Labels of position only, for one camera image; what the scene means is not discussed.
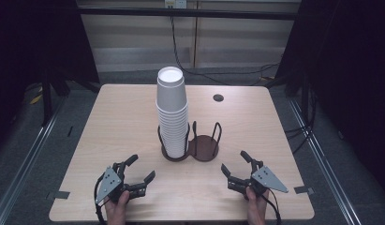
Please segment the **person's left hand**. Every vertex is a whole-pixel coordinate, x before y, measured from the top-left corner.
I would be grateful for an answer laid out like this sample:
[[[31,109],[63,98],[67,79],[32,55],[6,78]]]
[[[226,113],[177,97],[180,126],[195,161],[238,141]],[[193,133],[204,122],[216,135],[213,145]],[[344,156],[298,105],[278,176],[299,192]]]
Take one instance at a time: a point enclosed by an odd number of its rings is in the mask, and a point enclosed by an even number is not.
[[[118,202],[108,201],[105,204],[108,225],[126,225],[126,206],[129,200],[129,192],[126,190],[120,196]]]

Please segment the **white wall socket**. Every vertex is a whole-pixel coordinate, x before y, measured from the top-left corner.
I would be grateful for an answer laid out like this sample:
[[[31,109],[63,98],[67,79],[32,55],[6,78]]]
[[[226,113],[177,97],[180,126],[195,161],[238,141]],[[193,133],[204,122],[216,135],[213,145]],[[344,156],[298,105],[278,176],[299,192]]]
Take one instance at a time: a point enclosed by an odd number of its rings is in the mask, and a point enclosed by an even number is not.
[[[187,9],[186,0],[164,0],[165,8]]]

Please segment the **yellow floor marker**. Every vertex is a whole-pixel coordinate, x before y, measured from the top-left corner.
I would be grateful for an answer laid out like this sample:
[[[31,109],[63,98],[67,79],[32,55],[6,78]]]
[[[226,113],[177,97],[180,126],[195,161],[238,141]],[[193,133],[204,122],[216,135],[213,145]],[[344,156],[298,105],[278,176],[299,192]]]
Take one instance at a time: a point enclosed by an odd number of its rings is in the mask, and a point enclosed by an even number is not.
[[[40,101],[43,96],[43,88],[40,87],[35,96],[30,100],[29,104],[34,105]]]

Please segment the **stack of white paper cups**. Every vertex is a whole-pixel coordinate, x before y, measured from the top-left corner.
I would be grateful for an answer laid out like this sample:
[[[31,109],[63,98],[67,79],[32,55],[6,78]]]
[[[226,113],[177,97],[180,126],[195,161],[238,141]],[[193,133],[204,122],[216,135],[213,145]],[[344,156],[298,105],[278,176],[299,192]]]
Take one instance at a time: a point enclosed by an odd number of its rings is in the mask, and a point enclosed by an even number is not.
[[[177,67],[163,67],[157,73],[155,105],[159,135],[169,158],[185,154],[188,132],[188,101],[185,78]]]

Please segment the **dark brown double cup holder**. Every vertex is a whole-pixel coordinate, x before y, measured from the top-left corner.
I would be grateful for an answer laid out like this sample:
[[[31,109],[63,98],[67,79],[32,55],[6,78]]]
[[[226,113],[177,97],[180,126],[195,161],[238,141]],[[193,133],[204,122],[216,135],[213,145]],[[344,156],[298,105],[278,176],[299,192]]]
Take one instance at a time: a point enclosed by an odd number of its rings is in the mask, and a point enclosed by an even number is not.
[[[158,139],[161,143],[161,153],[163,157],[172,162],[182,161],[189,156],[200,162],[208,162],[216,158],[219,151],[219,143],[222,136],[222,127],[216,122],[211,136],[199,135],[197,133],[197,122],[187,127],[185,135],[184,152],[180,157],[171,157],[165,147],[163,138],[160,134],[160,127],[157,127]]]

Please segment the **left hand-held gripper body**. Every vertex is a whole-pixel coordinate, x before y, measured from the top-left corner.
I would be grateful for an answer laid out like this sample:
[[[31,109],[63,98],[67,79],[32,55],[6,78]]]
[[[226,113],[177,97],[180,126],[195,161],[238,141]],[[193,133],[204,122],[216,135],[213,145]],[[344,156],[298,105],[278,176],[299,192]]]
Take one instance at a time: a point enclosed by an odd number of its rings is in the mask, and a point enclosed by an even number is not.
[[[121,181],[113,167],[109,166],[96,183],[95,203],[101,203],[105,198],[117,203],[127,188],[128,184],[125,183],[125,179]]]

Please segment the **black metal stand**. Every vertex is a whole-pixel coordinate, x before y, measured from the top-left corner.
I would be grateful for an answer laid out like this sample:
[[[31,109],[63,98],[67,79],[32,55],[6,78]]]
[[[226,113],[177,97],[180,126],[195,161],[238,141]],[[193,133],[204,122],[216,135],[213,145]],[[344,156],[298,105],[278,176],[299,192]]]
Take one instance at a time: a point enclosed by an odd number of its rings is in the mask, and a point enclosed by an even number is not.
[[[308,124],[308,99],[309,99],[309,84],[306,74],[303,75],[303,84],[302,84],[302,116],[305,125]]]
[[[42,126],[45,127],[52,118],[52,91],[51,83],[48,72],[44,70],[41,75],[42,79],[42,97],[43,97],[43,122]]]

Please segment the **black curtain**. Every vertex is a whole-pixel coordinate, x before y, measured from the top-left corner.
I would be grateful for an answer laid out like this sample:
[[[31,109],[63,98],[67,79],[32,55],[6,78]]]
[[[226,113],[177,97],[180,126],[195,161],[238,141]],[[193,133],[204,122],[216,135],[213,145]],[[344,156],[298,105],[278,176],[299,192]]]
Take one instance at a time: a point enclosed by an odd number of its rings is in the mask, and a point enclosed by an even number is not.
[[[311,85],[385,191],[385,0],[301,0],[277,76]]]
[[[42,83],[69,93],[67,81],[97,92],[94,56],[77,0],[0,0],[0,147],[18,113],[26,87]]]

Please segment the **black horizontal bar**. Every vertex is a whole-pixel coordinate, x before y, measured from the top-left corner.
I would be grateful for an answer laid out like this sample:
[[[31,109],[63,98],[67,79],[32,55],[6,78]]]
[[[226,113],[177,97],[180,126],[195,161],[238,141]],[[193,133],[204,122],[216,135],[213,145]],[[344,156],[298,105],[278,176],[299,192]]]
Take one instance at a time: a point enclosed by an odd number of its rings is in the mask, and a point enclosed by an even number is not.
[[[125,16],[163,16],[163,17],[195,17],[195,18],[227,18],[294,21],[300,17],[297,13],[255,12],[206,9],[177,8],[120,8],[120,7],[78,7],[80,14],[92,15],[125,15]]]

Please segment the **grey tape strip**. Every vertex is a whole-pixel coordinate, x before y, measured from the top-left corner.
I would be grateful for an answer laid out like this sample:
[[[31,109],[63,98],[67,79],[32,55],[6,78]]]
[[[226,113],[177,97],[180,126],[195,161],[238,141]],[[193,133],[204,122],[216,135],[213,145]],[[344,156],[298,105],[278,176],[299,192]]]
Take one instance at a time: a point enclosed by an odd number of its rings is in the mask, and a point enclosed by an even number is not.
[[[66,200],[69,196],[69,192],[68,191],[60,191],[60,190],[57,190],[57,191],[51,191],[49,192],[47,195],[46,195],[46,199],[47,200],[55,200],[55,199],[63,199],[63,200]]]
[[[315,193],[314,189],[306,186],[295,187],[294,191],[296,194],[306,193],[307,195],[312,195]]]

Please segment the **metal floor rail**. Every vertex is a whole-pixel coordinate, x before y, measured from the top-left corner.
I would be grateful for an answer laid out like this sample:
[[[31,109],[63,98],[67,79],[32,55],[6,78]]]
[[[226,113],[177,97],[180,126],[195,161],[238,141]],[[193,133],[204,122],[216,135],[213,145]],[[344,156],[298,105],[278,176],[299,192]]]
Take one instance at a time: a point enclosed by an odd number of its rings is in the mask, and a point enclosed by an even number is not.
[[[31,172],[34,164],[37,161],[37,158],[47,141],[48,137],[52,133],[52,129],[56,124],[59,112],[62,110],[67,97],[60,97],[59,102],[54,110],[53,115],[49,118],[45,126],[43,126],[34,140],[32,146],[29,149],[28,154],[26,155],[25,160],[22,162],[19,170],[15,174],[15,177],[12,179],[7,191],[0,200],[0,225],[5,225],[8,215],[12,210],[15,202],[17,201],[24,183],[27,179],[27,176]]]
[[[363,225],[347,193],[335,175],[329,160],[324,154],[315,133],[311,128],[305,125],[302,116],[302,109],[298,102],[295,99],[291,99],[289,104],[347,224]]]

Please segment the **person's right hand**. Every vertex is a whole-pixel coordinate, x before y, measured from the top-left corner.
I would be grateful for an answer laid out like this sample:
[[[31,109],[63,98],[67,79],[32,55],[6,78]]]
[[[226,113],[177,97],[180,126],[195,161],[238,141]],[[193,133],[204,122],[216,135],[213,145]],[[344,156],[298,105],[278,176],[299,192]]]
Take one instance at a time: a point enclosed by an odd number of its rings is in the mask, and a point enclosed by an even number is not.
[[[266,190],[262,196],[257,197],[251,187],[246,188],[247,204],[247,223],[248,225],[265,225],[265,215],[269,191]]]

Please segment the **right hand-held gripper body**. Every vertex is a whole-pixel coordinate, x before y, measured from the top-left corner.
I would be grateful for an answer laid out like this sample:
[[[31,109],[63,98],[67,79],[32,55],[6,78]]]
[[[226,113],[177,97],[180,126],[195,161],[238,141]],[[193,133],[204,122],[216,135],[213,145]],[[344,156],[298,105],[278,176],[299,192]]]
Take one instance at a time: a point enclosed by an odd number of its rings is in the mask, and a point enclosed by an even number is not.
[[[277,178],[268,166],[256,167],[250,175],[249,186],[257,195],[262,195],[267,189],[288,193],[288,188]]]

